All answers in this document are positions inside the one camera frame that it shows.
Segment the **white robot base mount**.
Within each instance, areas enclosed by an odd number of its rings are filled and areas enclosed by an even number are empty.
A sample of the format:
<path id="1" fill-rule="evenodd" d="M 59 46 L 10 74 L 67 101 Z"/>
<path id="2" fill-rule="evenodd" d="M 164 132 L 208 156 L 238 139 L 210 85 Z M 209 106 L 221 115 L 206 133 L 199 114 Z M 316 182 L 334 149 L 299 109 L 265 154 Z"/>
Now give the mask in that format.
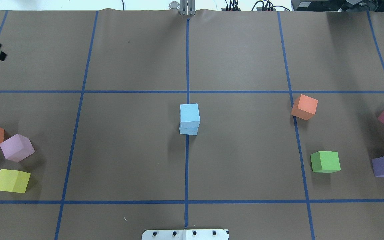
<path id="1" fill-rule="evenodd" d="M 228 230 L 224 229 L 171 229 L 145 230 L 142 240 L 229 240 Z"/>

